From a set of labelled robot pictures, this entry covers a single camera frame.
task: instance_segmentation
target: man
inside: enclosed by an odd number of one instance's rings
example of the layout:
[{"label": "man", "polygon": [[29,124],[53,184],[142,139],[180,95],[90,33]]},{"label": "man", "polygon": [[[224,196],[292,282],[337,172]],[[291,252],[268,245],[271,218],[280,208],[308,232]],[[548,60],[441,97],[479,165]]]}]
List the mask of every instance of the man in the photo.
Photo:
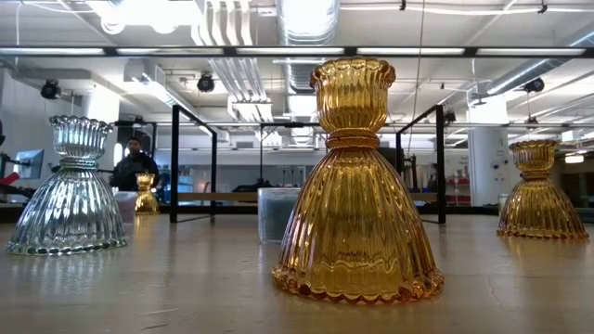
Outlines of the man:
[{"label": "man", "polygon": [[128,150],[130,154],[118,162],[113,170],[111,186],[116,186],[120,191],[137,191],[137,173],[152,173],[155,175],[153,186],[159,183],[159,169],[153,159],[140,151],[140,139],[130,137],[128,139]]}]

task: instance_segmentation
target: computer monitor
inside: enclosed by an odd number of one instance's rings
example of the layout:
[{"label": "computer monitor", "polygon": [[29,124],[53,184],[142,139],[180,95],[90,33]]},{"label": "computer monitor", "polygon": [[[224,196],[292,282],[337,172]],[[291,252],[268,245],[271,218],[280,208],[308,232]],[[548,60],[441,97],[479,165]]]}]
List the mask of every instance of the computer monitor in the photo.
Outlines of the computer monitor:
[{"label": "computer monitor", "polygon": [[44,151],[36,149],[18,152],[15,162],[14,172],[19,174],[19,179],[41,178]]}]

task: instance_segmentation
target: ceiling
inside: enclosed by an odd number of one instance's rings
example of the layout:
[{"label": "ceiling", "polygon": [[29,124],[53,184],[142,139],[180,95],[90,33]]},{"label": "ceiling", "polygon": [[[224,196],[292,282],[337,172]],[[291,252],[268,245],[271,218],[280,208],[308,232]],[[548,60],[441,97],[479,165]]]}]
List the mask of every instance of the ceiling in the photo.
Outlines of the ceiling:
[{"label": "ceiling", "polygon": [[[70,9],[52,1],[39,2],[54,10],[88,11],[84,1],[64,2]],[[594,10],[591,0],[547,0],[549,8]],[[342,1],[336,29],[335,45],[419,45],[422,30],[423,45],[501,45],[501,46],[559,46],[575,32],[594,32],[592,12],[568,13],[548,11],[544,14],[461,16],[423,14],[419,11],[397,9],[370,10],[377,6],[399,6],[400,1]],[[421,7],[422,2],[407,1],[409,7]],[[428,8],[448,10],[516,10],[540,6],[540,0],[434,0]],[[278,25],[273,0],[250,2],[251,32],[256,45],[278,45]],[[95,13],[62,13],[19,1],[0,2],[0,45],[194,45],[189,26],[180,26],[169,34],[159,34],[149,26],[128,26],[123,32],[109,35],[102,31],[100,17]],[[408,122],[436,103],[448,99],[448,106],[457,114],[458,122],[466,121],[466,94],[475,81],[495,80],[522,65],[522,59],[477,59],[472,72],[472,61],[460,59],[414,58],[387,59],[395,68],[397,79],[389,91],[389,111],[394,122]],[[217,89],[213,93],[200,93],[196,88],[200,74],[213,71],[205,58],[158,58],[157,63],[166,74],[166,85],[188,104],[191,104],[206,122],[234,121],[226,112],[228,93],[214,74]],[[121,112],[140,114],[148,121],[169,122],[170,108],[154,96],[139,94],[130,89],[123,78],[125,58],[29,58],[20,61],[21,67],[46,69],[85,69],[93,72],[119,90],[125,99]],[[270,58],[257,59],[257,66],[267,95],[271,98],[275,120],[287,114],[289,92],[282,65]],[[539,119],[541,122],[590,122],[594,104],[588,103],[588,94],[594,93],[594,60],[572,60],[542,75],[546,83],[543,92],[532,94],[529,104],[524,93],[506,94],[511,122],[522,122],[539,111],[555,109],[578,98],[585,103],[553,113]],[[385,128],[384,132],[393,132]],[[542,134],[557,134],[560,129],[549,129]]]}]

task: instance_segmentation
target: table surface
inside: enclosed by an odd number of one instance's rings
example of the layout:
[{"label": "table surface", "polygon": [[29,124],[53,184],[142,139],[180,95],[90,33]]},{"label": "table surface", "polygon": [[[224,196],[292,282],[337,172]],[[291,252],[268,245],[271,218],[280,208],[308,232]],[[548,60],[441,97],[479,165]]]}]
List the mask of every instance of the table surface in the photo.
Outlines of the table surface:
[{"label": "table surface", "polygon": [[[0,242],[12,234],[0,225]],[[594,247],[498,238],[497,218],[426,224],[445,290],[429,301],[350,305],[278,291],[279,245],[256,216],[126,226],[130,245],[60,257],[0,254],[3,333],[593,333]],[[589,233],[594,229],[589,226]]]}]

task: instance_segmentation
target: red object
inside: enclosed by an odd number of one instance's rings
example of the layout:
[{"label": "red object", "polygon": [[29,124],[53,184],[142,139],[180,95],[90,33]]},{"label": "red object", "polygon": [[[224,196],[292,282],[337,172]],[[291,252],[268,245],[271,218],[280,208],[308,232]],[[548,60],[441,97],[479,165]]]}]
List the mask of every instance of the red object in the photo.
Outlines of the red object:
[{"label": "red object", "polygon": [[3,179],[0,179],[0,184],[3,184],[5,186],[10,186],[17,180],[19,180],[19,175],[17,173],[11,173],[9,176],[7,176]]}]

